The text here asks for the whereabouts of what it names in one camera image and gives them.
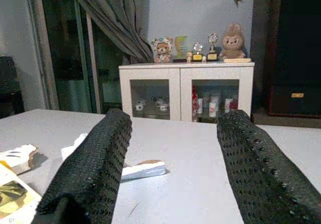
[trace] teddy bear figurine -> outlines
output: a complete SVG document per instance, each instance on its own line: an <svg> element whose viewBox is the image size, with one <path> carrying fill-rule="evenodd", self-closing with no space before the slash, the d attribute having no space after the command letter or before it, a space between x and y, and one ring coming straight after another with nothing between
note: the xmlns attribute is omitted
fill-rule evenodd
<svg viewBox="0 0 321 224"><path fill-rule="evenodd" d="M188 52L188 53L187 53L187 59L186 59L186 61L187 61L188 63L192 62L192 56L193 56L193 53L192 53L192 52Z"/></svg>
<svg viewBox="0 0 321 224"><path fill-rule="evenodd" d="M241 26L238 23L230 23L228 30L222 40L224 50L220 53L223 59L244 58L242 51L244 37L241 32Z"/></svg>
<svg viewBox="0 0 321 224"><path fill-rule="evenodd" d="M152 42L156 52L155 63L168 63L171 60L173 40L170 37L155 38Z"/></svg>

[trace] gold label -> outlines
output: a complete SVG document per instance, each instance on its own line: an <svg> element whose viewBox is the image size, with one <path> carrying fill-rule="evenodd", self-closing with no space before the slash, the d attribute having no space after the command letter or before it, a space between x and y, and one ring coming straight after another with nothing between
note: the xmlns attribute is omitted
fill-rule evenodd
<svg viewBox="0 0 321 224"><path fill-rule="evenodd" d="M292 98L302 98L302 97L304 97L304 93L303 92L293 92L291 94L291 97Z"/></svg>
<svg viewBox="0 0 321 224"><path fill-rule="evenodd" d="M203 55L202 54L195 54L193 55L193 61L201 61Z"/></svg>
<svg viewBox="0 0 321 224"><path fill-rule="evenodd" d="M209 53L207 55L207 60L217 60L217 53Z"/></svg>

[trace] gold trophy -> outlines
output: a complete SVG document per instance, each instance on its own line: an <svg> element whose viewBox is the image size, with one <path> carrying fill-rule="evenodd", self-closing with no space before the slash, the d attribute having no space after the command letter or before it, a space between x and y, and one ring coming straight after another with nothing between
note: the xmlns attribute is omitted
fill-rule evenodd
<svg viewBox="0 0 321 224"><path fill-rule="evenodd" d="M209 34L208 36L208 41L211 44L211 46L206 58L207 58L207 61L209 62L217 61L217 52L216 52L215 43L217 42L218 39L219 39L219 36L215 32Z"/></svg>
<svg viewBox="0 0 321 224"><path fill-rule="evenodd" d="M194 44L194 51L196 54L193 54L193 62L201 62L203 58L203 54L201 53L201 50L203 48L203 45L199 42Z"/></svg>

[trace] sliding glass door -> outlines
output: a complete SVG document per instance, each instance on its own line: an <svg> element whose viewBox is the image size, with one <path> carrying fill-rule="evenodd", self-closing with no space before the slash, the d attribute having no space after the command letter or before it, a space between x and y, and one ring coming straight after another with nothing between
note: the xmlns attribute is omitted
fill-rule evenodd
<svg viewBox="0 0 321 224"><path fill-rule="evenodd" d="M121 108L123 53L77 0L42 0L60 110L105 113Z"/></svg>

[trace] white table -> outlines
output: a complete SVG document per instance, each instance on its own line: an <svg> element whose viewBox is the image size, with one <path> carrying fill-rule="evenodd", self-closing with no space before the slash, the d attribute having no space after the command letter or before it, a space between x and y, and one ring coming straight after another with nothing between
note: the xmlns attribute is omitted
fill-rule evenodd
<svg viewBox="0 0 321 224"><path fill-rule="evenodd" d="M62 163L60 149L104 115L33 110L0 120L0 151L34 144L46 156L20 177L43 194ZM321 130L261 126L321 192ZM113 223L243 223L228 182L216 125L133 119L126 162L165 161L163 176L123 182Z"/></svg>

